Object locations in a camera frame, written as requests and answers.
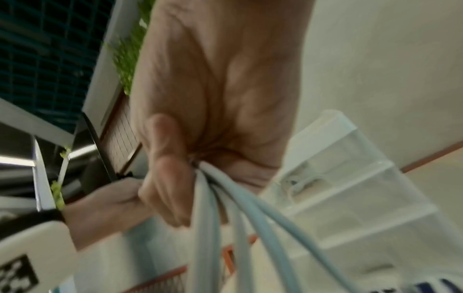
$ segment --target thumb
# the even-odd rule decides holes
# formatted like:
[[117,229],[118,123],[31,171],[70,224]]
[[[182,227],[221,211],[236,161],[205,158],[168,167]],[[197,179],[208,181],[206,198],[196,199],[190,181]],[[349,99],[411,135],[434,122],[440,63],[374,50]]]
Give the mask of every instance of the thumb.
[[167,223],[172,224],[173,217],[178,224],[189,225],[194,171],[180,125],[170,115],[154,114],[145,123],[145,138],[150,169],[145,181],[154,186],[143,184],[140,198],[156,210],[167,208],[160,212]]

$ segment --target plastic storage container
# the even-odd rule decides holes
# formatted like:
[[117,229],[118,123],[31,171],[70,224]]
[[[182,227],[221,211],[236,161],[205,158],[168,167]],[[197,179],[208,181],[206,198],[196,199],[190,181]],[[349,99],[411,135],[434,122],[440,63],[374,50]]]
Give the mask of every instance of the plastic storage container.
[[[357,282],[379,271],[463,273],[460,231],[341,112],[324,111],[298,133],[284,166],[276,177],[287,199],[282,212]],[[337,287],[279,234],[307,288]]]

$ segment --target qr code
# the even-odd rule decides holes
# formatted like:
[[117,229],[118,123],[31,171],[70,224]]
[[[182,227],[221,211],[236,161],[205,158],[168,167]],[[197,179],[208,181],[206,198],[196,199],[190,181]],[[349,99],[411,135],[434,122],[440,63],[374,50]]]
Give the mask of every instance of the qr code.
[[38,283],[26,255],[0,266],[0,293],[27,293]]

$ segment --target ceiling light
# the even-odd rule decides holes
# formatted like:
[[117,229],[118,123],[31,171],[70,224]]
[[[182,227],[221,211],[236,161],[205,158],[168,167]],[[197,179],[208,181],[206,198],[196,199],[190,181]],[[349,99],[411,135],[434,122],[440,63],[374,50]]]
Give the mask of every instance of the ceiling light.
[[35,163],[32,160],[0,156],[0,164],[34,167]]
[[71,152],[68,156],[69,160],[70,159],[73,159],[73,158],[77,158],[81,155],[84,155],[86,153],[90,153],[90,152],[93,152],[96,150],[96,145],[92,144],[92,145],[88,145],[86,147],[83,147],[81,149],[78,149],[78,150],[75,150],[73,152]]

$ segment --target hand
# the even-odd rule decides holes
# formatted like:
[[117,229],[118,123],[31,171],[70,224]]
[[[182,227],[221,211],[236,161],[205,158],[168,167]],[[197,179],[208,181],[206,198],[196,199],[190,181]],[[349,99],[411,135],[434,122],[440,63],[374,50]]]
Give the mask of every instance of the hand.
[[157,0],[131,92],[148,155],[140,198],[189,225],[205,160],[254,192],[282,163],[311,0]]
[[126,231],[153,215],[138,197],[141,184],[141,180],[126,178],[64,207],[62,214],[77,250]]

